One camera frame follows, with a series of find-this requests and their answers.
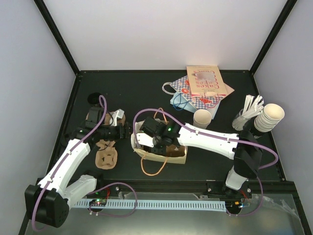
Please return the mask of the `brown pulp cup carrier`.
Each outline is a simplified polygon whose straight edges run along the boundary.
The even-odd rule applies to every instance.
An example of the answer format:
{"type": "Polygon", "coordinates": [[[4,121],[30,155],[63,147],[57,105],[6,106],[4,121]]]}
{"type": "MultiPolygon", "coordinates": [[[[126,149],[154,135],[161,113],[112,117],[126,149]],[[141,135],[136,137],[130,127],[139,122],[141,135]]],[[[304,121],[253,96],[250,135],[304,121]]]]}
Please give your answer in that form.
{"type": "Polygon", "coordinates": [[[166,157],[183,157],[185,156],[185,147],[184,146],[175,146],[170,145],[166,147],[166,157]]]}

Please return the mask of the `kraft paper bag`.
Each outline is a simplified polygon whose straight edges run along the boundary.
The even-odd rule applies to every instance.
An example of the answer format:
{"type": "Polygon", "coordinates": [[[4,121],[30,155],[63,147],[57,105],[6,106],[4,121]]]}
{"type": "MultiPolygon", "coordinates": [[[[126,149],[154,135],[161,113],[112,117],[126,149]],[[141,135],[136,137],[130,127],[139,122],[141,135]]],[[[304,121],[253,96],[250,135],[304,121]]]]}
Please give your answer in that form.
{"type": "Polygon", "coordinates": [[[187,147],[178,143],[181,125],[162,108],[144,109],[133,118],[131,147],[141,158],[140,167],[147,176],[157,176],[167,163],[185,164],[187,147]],[[144,169],[144,160],[161,162],[163,165],[156,173],[144,169]]]}

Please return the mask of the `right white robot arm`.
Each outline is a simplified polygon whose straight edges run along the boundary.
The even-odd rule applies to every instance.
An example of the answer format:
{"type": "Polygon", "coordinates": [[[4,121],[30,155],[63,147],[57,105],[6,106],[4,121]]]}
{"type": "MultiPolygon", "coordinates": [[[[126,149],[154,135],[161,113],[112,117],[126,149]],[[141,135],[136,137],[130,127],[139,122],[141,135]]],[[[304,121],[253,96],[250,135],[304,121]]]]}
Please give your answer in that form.
{"type": "Polygon", "coordinates": [[[222,190],[225,196],[234,197],[240,192],[243,183],[255,179],[263,151],[250,132],[237,134],[213,132],[198,128],[191,124],[179,125],[175,121],[165,124],[152,117],[140,123],[135,135],[138,144],[149,147],[152,151],[161,151],[165,155],[165,147],[196,147],[215,152],[233,161],[222,190]]]}

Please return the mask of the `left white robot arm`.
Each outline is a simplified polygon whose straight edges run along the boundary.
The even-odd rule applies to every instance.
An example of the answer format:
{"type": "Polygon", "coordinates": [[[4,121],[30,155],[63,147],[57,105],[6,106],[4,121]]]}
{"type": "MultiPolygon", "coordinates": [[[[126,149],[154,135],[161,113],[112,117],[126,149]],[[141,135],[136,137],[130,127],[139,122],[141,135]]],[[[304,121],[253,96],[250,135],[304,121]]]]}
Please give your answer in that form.
{"type": "Polygon", "coordinates": [[[72,184],[70,179],[98,142],[113,144],[130,136],[132,128],[125,119],[121,109],[106,114],[102,107],[90,108],[86,120],[69,136],[67,146],[54,167],[36,185],[29,185],[25,190],[26,213],[33,223],[59,228],[69,210],[85,195],[104,192],[105,183],[93,175],[82,175],[72,184]]]}

